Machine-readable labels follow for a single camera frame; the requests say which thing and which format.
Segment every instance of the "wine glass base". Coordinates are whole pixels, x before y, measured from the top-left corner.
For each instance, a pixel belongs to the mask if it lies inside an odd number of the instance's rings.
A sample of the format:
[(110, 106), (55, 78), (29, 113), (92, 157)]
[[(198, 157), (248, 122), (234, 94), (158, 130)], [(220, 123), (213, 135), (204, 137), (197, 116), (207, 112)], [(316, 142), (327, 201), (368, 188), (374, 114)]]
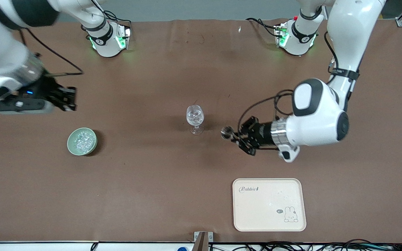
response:
[(204, 131), (204, 127), (202, 125), (196, 127), (191, 127), (190, 132), (194, 135), (200, 135)]

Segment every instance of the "brown table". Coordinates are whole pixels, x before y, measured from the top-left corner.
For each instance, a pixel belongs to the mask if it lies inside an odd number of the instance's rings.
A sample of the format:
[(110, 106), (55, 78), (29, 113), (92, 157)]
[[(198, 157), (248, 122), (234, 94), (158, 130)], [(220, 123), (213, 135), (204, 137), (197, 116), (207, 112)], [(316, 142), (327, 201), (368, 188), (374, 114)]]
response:
[[(331, 54), (322, 36), (297, 57), (247, 21), (134, 23), (131, 50), (106, 59), (79, 25), (34, 30), (85, 70), (58, 79), (78, 88), (77, 111), (0, 115), (0, 240), (185, 241), (210, 230), (216, 241), (402, 242), (402, 28), (395, 21), (378, 21), (370, 39), (348, 137), (303, 147), (292, 164), (276, 152), (248, 156), (219, 131), (236, 127), (258, 100), (306, 78), (327, 79)], [(51, 72), (73, 70), (30, 38), (28, 46)], [(199, 136), (185, 121), (192, 104), (206, 113)], [(269, 121), (273, 109), (251, 114)], [(78, 127), (99, 136), (89, 157), (67, 151)], [(306, 230), (235, 230), (232, 182), (253, 177), (298, 178)]]

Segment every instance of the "bowl of crystals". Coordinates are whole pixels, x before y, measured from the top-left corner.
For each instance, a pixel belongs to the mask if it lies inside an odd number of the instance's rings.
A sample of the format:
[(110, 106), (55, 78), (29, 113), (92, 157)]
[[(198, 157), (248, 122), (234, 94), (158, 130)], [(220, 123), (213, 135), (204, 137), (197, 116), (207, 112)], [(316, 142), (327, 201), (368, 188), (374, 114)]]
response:
[(82, 127), (73, 131), (67, 138), (67, 149), (73, 155), (90, 154), (97, 146), (97, 136), (93, 130)]

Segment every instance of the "green bowl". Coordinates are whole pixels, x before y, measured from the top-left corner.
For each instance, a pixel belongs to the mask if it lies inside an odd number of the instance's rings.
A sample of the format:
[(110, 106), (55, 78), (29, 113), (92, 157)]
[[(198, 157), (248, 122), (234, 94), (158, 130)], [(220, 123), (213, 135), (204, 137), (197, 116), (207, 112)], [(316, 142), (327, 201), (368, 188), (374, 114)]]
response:
[[(79, 133), (82, 132), (87, 132), (90, 135), (94, 135), (94, 137), (96, 137), (96, 140), (94, 142), (94, 145), (91, 147), (91, 149), (87, 152), (83, 152), (80, 149), (76, 148), (74, 141), (77, 139), (77, 136)], [(94, 133), (93, 130), (86, 128), (86, 127), (82, 127), (79, 128), (75, 131), (73, 131), (70, 135), (69, 138), (67, 138), (67, 149), (70, 151), (70, 153), (72, 153), (73, 155), (77, 155), (77, 156), (82, 156), (82, 155), (87, 155), (90, 154), (92, 151), (94, 151), (94, 149), (96, 149), (97, 146), (97, 135), (96, 133)]]

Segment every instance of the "white tray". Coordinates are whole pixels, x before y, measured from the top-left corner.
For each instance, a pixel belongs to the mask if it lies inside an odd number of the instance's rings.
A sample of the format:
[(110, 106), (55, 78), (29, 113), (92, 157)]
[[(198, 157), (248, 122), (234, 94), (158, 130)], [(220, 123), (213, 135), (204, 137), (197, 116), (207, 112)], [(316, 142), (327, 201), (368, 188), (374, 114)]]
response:
[(233, 182), (233, 224), (238, 231), (303, 231), (302, 185), (295, 178), (238, 178)]

